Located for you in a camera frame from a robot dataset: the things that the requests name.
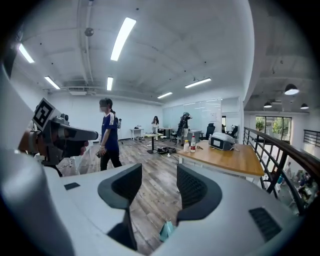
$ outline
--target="wooden table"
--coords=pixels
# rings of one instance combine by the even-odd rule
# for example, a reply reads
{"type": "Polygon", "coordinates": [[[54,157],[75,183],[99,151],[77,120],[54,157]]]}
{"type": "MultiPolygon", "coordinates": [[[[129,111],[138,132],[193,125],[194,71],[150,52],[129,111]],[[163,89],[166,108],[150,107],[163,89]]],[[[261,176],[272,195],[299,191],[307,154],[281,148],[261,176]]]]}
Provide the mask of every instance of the wooden table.
{"type": "Polygon", "coordinates": [[[194,162],[201,167],[209,167],[218,171],[253,178],[254,183],[258,183],[261,176],[264,176],[262,166],[253,148],[249,145],[235,144],[239,150],[222,151],[210,147],[207,141],[197,143],[200,148],[195,152],[179,151],[179,163],[184,160],[194,162]]]}
{"type": "Polygon", "coordinates": [[[130,129],[131,131],[131,139],[134,141],[135,140],[135,131],[140,131],[140,137],[141,134],[144,134],[144,129],[130,129]]]}
{"type": "Polygon", "coordinates": [[[173,128],[159,128],[159,130],[164,130],[164,133],[163,133],[163,135],[164,136],[167,136],[166,135],[166,130],[168,130],[168,139],[170,139],[170,130],[173,130],[173,128]]]}
{"type": "Polygon", "coordinates": [[[162,136],[162,135],[163,135],[162,133],[145,133],[145,134],[144,134],[145,137],[148,137],[148,138],[151,137],[152,149],[151,149],[151,150],[147,150],[147,152],[148,152],[149,154],[153,154],[153,153],[154,153],[154,150],[155,150],[154,137],[162,136]]]}

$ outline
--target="bottle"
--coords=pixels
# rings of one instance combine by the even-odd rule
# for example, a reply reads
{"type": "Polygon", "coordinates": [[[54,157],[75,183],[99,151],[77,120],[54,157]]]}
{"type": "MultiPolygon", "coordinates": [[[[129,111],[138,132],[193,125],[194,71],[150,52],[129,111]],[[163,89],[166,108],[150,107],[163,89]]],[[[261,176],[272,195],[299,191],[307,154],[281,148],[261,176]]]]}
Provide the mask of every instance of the bottle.
{"type": "Polygon", "coordinates": [[[187,139],[184,141],[183,152],[189,152],[189,141],[187,139]]]}
{"type": "Polygon", "coordinates": [[[195,137],[194,133],[192,133],[191,150],[190,150],[190,152],[196,152],[196,137],[195,137]]]}

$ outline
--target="railing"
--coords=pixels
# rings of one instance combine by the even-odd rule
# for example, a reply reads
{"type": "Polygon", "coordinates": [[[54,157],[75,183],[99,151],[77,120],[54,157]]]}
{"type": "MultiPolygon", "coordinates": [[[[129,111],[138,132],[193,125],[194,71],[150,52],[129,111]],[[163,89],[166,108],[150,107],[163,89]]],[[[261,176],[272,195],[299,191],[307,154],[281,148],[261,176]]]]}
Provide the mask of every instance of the railing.
{"type": "Polygon", "coordinates": [[[301,196],[299,195],[298,190],[295,188],[292,181],[287,177],[286,173],[284,172],[286,159],[287,157],[292,158],[292,160],[294,160],[308,174],[310,174],[310,176],[315,180],[315,182],[318,185],[320,184],[320,161],[312,155],[308,154],[307,152],[300,151],[294,148],[287,142],[284,142],[277,138],[271,137],[265,133],[247,127],[244,128],[243,144],[251,145],[253,147],[254,152],[256,153],[257,157],[260,160],[260,163],[264,168],[264,173],[268,176],[268,179],[265,180],[263,180],[262,177],[260,178],[262,189],[266,189],[265,182],[270,182],[270,185],[266,189],[266,191],[269,194],[273,192],[274,196],[278,198],[275,186],[280,176],[282,176],[292,193],[299,214],[303,215],[305,212],[304,202],[301,196]],[[273,150],[276,149],[277,153],[276,157],[274,158],[272,156],[272,153],[273,150]],[[267,155],[266,163],[263,160],[264,153],[267,155]],[[273,163],[272,171],[270,171],[268,168],[271,162],[273,163]]]}
{"type": "Polygon", "coordinates": [[[304,130],[303,142],[320,148],[320,131],[304,130]]]}

